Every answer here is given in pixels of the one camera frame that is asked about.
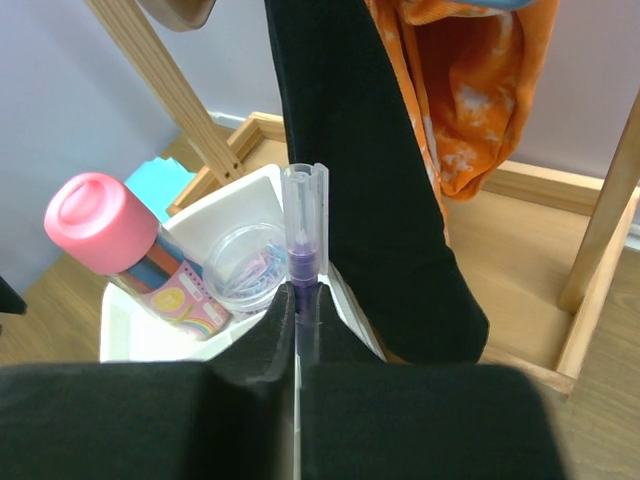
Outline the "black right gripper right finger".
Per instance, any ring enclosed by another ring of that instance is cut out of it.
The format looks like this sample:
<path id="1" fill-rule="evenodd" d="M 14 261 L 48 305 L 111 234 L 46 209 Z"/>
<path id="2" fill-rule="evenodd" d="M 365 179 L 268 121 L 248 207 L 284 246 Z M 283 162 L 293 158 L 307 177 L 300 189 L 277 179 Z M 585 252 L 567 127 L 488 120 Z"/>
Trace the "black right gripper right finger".
<path id="1" fill-rule="evenodd" d="M 302 369 L 338 363 L 384 364 L 340 318 L 329 287 L 302 289 Z"/>

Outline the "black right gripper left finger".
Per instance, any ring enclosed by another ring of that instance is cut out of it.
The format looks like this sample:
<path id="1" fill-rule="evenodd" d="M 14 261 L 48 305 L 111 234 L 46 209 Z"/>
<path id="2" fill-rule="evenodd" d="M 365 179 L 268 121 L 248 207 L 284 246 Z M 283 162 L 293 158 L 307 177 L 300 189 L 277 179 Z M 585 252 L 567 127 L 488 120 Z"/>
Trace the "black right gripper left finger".
<path id="1" fill-rule="evenodd" d="M 285 282 L 263 317 L 214 358 L 214 370 L 237 385 L 285 378 L 294 364 L 295 314 L 295 291 Z"/>

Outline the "clear round clip jar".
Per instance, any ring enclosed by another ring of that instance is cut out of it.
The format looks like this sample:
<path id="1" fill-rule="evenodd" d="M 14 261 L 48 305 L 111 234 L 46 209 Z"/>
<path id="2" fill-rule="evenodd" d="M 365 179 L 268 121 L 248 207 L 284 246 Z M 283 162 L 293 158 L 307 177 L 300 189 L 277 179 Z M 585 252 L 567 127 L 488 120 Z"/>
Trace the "clear round clip jar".
<path id="1" fill-rule="evenodd" d="M 273 223 L 227 232 L 214 242 L 202 266 L 209 294 L 238 319 L 266 310 L 287 272 L 284 229 Z"/>

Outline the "purple clear pen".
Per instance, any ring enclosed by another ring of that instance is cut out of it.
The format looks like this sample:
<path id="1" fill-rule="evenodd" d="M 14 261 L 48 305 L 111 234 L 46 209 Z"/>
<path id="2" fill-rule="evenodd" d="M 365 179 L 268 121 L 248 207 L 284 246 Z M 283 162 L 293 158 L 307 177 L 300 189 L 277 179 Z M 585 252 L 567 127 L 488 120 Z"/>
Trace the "purple clear pen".
<path id="1" fill-rule="evenodd" d="M 302 392 L 307 371 L 318 359 L 314 296 L 328 271 L 329 172 L 320 164 L 296 163 L 281 173 L 288 279 L 296 301 L 296 441 L 302 439 Z"/>

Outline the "pink capped clear bottle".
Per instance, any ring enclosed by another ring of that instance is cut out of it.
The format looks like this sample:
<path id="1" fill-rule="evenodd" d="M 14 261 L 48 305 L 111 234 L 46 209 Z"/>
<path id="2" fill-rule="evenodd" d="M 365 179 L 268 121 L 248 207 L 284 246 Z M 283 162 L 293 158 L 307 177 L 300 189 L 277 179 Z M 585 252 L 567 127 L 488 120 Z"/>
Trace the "pink capped clear bottle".
<path id="1" fill-rule="evenodd" d="M 202 265 L 120 180 L 83 173 L 50 200 L 44 229 L 67 254 L 189 337 L 221 332 L 231 314 L 203 279 Z"/>

